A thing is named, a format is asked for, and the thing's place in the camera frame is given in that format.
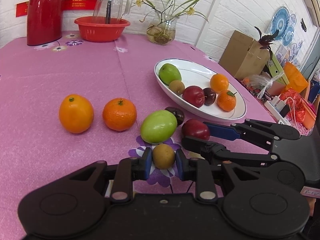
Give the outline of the yellow orange fruit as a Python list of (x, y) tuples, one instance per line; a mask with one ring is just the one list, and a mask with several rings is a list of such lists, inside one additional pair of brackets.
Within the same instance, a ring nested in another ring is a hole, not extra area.
[(88, 99), (78, 94), (64, 98), (59, 108), (59, 120), (65, 130), (73, 134), (87, 131), (94, 119), (93, 106)]

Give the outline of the red apple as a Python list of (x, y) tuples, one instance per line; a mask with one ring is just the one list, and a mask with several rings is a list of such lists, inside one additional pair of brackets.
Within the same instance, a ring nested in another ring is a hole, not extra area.
[(187, 87), (182, 94), (182, 98), (197, 108), (204, 105), (204, 92), (199, 86)]
[(189, 136), (202, 140), (209, 140), (210, 131), (206, 124), (196, 119), (189, 119), (182, 126), (182, 136)]

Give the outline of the green apple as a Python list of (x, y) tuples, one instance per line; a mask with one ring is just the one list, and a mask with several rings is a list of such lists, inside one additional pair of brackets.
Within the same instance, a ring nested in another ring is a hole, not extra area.
[(176, 117), (167, 110), (159, 110), (144, 119), (140, 126), (140, 136), (147, 143), (159, 144), (168, 140), (176, 128)]
[(173, 64), (165, 63), (159, 70), (160, 80), (169, 85), (172, 81), (178, 80), (181, 81), (182, 77), (180, 71)]

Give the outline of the large orange with leaf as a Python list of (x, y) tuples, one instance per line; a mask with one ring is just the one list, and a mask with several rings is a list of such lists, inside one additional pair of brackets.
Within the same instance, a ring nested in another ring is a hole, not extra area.
[(223, 90), (217, 97), (217, 105), (225, 112), (230, 112), (236, 107), (236, 96), (230, 90)]

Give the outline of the pink floral tablecloth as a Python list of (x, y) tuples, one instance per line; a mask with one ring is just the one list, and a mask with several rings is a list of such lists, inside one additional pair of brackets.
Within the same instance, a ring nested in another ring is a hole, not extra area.
[[(92, 43), (68, 33), (47, 48), (18, 38), (1, 49), (1, 239), (24, 236), (17, 207), (29, 192), (95, 161), (112, 165), (143, 153), (140, 124), (174, 105), (154, 74), (157, 62), (171, 58), (225, 73), (190, 44), (159, 46), (143, 35)], [(70, 94), (87, 98), (94, 108), (85, 133), (71, 134), (59, 122), (60, 104)], [(105, 105), (115, 98), (136, 107), (137, 120), (126, 131), (111, 130), (103, 121)]]

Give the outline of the black chopsticks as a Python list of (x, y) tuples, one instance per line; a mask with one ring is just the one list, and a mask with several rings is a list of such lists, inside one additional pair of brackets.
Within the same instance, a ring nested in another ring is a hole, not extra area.
[(107, 0), (107, 7), (106, 7), (106, 24), (110, 24), (111, 22), (111, 7), (112, 7), (112, 0)]

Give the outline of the clear plastic bag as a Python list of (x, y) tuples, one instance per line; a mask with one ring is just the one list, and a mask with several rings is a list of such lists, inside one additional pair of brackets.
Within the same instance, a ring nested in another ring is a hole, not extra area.
[(250, 75), (249, 77), (247, 77), (247, 85), (249, 87), (260, 89), (257, 98), (261, 99), (264, 96), (266, 90), (271, 88), (273, 83), (277, 81), (279, 78), (281, 78), (283, 75), (284, 72), (281, 72), (272, 78), (265, 77), (262, 75)]

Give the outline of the red plastic bag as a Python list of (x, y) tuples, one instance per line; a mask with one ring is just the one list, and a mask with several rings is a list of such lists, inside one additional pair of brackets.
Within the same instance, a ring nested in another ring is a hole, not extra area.
[(294, 89), (289, 88), (284, 90), (279, 98), (289, 105), (289, 116), (290, 118), (298, 123), (302, 123), (305, 119), (306, 110), (303, 105), (303, 99), (298, 92)]

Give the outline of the orange plastic bag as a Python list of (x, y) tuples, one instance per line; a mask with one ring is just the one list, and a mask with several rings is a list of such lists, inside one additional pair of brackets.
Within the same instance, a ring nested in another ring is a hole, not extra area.
[(285, 90), (293, 89), (297, 93), (302, 92), (308, 86), (308, 81), (304, 78), (301, 72), (296, 68), (295, 65), (287, 62), (283, 68), (284, 73), (289, 81), (285, 86)]

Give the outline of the dark purple plum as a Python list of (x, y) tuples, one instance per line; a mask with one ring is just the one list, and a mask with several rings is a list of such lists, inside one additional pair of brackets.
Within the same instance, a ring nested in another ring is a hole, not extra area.
[(204, 92), (204, 105), (211, 106), (216, 100), (216, 93), (210, 87), (203, 89), (203, 92)]

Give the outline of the white oval plate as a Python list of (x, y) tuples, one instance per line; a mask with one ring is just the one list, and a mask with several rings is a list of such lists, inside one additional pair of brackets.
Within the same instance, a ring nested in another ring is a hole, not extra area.
[(231, 84), (229, 85), (228, 89), (235, 94), (236, 106), (235, 109), (230, 112), (222, 110), (216, 102), (211, 106), (203, 105), (200, 108), (197, 108), (186, 102), (181, 95), (176, 95), (169, 89), (169, 86), (163, 83), (160, 79), (159, 71), (166, 63), (173, 64), (175, 67), (177, 67), (185, 87), (197, 86), (204, 89), (209, 86), (210, 78), (216, 74), (216, 72), (198, 63), (183, 59), (164, 59), (157, 62), (154, 67), (154, 73), (159, 86), (165, 92), (165, 94), (167, 94), (167, 96), (180, 107), (189, 111), (190, 113), (195, 114), (196, 116), (210, 121), (229, 122), (240, 120), (245, 117), (247, 113), (246, 102), (240, 92)]

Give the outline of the brown longan fruit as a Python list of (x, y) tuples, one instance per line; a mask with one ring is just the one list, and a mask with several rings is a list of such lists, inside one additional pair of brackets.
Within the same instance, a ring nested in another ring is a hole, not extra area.
[(174, 80), (169, 84), (169, 89), (176, 95), (182, 95), (185, 90), (185, 85), (180, 80)]

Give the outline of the red thermos jug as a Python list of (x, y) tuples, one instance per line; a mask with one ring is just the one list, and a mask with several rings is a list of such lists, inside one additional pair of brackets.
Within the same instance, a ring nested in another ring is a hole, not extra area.
[(40, 46), (62, 37), (62, 7), (59, 0), (29, 0), (27, 45)]

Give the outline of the smooth orange fruit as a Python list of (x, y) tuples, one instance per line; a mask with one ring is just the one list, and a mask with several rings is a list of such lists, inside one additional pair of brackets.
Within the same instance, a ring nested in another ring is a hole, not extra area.
[(221, 93), (229, 87), (227, 77), (222, 74), (215, 74), (210, 79), (210, 87), (215, 93)]

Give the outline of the clear glass pitcher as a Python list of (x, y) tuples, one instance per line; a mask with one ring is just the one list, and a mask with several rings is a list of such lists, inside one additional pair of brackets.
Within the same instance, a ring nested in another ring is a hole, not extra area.
[[(132, 2), (133, 0), (112, 0), (111, 18), (116, 18), (119, 22), (123, 16), (130, 13)], [(106, 21), (106, 7), (107, 0), (97, 0), (93, 12), (94, 20), (98, 17), (104, 17)]]

